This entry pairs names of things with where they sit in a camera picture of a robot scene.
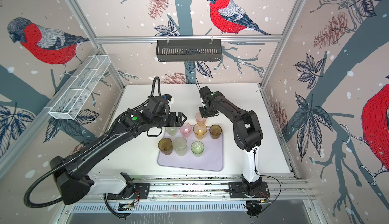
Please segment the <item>pale pink textured glass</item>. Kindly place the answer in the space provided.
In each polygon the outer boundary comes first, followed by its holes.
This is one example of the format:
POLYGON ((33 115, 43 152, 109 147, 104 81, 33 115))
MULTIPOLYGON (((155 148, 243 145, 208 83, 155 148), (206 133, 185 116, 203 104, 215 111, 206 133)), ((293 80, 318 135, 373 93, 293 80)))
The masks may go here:
POLYGON ((196 122, 197 122, 197 123, 203 123, 203 124, 205 124, 206 121, 207 121, 207 119, 206 119, 206 118, 203 118, 203 117, 201 116, 200 113, 197 113, 197 114, 196 114, 195 119, 196 119, 196 122))

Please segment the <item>pink faceted glass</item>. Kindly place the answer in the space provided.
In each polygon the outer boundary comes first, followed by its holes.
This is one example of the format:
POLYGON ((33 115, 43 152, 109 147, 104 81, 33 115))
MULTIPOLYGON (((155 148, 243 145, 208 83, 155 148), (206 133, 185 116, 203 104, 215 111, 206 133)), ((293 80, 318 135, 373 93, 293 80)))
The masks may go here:
POLYGON ((188 138, 191 133, 192 133, 192 125, 189 123, 184 123, 180 128, 179 128, 180 133, 184 138, 188 138))

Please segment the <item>pale green short glass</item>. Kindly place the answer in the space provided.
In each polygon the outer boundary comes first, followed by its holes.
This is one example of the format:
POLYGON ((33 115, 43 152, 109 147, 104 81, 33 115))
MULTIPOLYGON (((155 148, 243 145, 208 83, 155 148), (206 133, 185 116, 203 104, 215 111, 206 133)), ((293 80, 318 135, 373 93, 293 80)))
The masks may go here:
POLYGON ((166 127, 165 130, 170 136, 175 136, 178 132, 178 127, 166 127))

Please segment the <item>yellow faceted glass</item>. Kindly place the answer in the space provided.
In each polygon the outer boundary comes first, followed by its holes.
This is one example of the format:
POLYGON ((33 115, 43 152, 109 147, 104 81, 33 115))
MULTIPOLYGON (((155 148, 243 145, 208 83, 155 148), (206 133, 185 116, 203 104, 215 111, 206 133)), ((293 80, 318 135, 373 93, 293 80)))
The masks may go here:
POLYGON ((208 128, 204 123, 197 123, 193 127, 193 132, 195 134, 196 139, 202 140, 205 138, 207 134, 208 128))

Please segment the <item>dark amber textured glass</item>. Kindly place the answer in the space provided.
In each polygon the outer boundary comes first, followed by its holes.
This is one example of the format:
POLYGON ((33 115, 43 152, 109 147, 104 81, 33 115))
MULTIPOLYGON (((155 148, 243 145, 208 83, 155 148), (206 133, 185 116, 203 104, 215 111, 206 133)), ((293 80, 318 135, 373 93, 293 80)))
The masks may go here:
POLYGON ((212 139, 216 140, 222 134, 222 128, 219 125, 212 125, 209 129, 210 136, 212 139))

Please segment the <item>tall pale green glass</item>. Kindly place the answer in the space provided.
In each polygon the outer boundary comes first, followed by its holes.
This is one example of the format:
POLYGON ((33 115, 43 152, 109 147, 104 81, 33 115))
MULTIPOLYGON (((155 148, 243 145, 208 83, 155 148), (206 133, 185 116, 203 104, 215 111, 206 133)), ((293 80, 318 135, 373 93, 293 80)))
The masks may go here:
POLYGON ((184 137, 177 137, 173 141, 173 149, 178 156, 184 156, 187 152, 187 140, 184 137))

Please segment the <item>olive amber textured glass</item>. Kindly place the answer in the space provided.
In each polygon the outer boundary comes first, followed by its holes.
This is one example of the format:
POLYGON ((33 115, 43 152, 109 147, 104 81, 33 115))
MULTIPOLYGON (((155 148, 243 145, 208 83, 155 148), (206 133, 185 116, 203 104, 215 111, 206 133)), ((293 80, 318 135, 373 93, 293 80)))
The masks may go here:
POLYGON ((158 143, 161 153, 170 155, 173 152, 173 142, 170 138, 162 138, 158 143))

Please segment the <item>small bright green glass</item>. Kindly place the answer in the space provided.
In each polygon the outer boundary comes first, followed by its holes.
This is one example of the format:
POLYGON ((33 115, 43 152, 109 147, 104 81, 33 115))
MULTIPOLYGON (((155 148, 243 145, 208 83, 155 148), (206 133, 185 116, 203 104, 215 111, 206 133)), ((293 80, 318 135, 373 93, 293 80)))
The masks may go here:
POLYGON ((195 141, 191 144, 191 151, 196 157, 200 157, 204 152, 205 146, 201 141, 195 141))

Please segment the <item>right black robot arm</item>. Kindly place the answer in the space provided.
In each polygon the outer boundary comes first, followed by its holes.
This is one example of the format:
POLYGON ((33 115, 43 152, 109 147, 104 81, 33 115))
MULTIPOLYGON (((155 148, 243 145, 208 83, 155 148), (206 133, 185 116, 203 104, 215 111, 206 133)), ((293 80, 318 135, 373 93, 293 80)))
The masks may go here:
POLYGON ((233 124, 235 143, 246 152, 243 158, 243 193, 248 197, 258 195, 263 182, 257 170, 256 150, 261 145, 263 133, 257 114, 253 110, 239 108, 220 91, 212 92, 207 86, 199 88, 199 95, 203 104, 199 112, 203 118, 215 117, 222 113, 233 124))

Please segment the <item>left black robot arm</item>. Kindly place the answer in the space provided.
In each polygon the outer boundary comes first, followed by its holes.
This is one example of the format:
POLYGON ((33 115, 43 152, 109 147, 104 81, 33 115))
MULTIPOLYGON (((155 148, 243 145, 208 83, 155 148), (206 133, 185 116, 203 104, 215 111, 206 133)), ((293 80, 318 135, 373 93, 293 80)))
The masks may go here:
POLYGON ((95 184, 88 177, 90 170, 118 147, 151 128, 181 127, 187 117, 183 112, 170 110, 171 98, 169 94, 150 96, 143 105, 121 113, 109 130, 88 146, 65 158, 53 158, 50 162, 51 170, 39 177, 24 194, 25 206, 43 208, 58 202, 66 205, 78 202, 87 196, 95 184), (51 175, 60 192, 60 198, 46 203, 32 202, 30 195, 33 190, 51 175))

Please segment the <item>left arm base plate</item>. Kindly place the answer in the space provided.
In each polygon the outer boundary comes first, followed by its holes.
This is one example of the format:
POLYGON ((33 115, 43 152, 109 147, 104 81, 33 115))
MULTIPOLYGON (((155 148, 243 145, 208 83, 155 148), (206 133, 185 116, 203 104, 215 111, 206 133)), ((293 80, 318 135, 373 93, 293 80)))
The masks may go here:
POLYGON ((107 200, 146 200, 149 195, 149 183, 128 184, 118 194, 109 193, 107 200))

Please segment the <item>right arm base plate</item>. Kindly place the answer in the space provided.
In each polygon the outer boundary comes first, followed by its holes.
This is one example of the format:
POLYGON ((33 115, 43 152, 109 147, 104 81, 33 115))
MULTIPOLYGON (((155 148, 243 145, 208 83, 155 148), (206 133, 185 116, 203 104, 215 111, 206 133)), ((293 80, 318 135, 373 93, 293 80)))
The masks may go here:
POLYGON ((269 188, 266 182, 262 181, 247 183, 247 182, 229 182, 228 189, 230 198, 270 198, 269 188))

